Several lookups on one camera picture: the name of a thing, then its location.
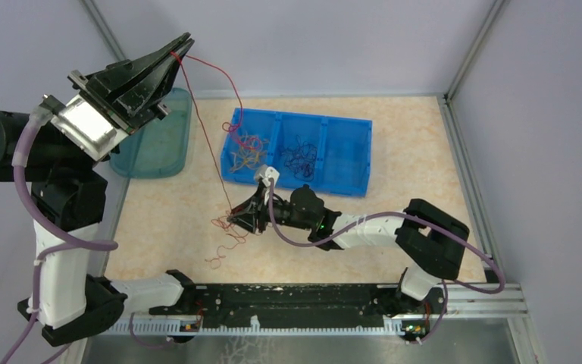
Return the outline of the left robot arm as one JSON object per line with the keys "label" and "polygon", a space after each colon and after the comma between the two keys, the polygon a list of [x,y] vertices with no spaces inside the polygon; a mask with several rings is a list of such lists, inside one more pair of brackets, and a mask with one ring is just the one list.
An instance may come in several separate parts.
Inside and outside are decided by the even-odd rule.
{"label": "left robot arm", "polygon": [[196,292],[177,270],[134,281],[88,272],[92,252],[117,248],[96,238],[108,183],[95,166],[168,115],[164,98],[192,45],[184,33],[140,58],[91,74],[72,71],[77,93],[69,102],[45,96],[30,113],[0,111],[0,182],[15,185],[36,235],[33,291],[17,308],[53,347],[101,334],[123,315],[186,314],[196,306]]}

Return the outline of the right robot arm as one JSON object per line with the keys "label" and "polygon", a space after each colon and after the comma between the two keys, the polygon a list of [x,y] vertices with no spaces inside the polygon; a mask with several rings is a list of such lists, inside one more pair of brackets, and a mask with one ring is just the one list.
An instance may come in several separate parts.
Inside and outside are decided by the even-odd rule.
{"label": "right robot arm", "polygon": [[469,236],[466,224],[424,199],[411,199],[402,212],[350,215],[328,209],[307,184],[292,191],[289,199],[259,184],[227,220],[249,233],[262,233],[268,226],[304,230],[308,237],[303,246],[325,251],[400,248],[413,261],[396,292],[405,312],[417,312],[439,281],[458,278]]}

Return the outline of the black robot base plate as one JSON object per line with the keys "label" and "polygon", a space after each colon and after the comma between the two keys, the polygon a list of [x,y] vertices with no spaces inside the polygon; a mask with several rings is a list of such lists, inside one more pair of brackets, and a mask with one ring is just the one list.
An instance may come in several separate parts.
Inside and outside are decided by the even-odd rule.
{"label": "black robot base plate", "polygon": [[190,315],[203,333],[406,334],[423,337],[443,311],[433,288],[422,301],[395,284],[188,284],[172,306],[151,315]]}

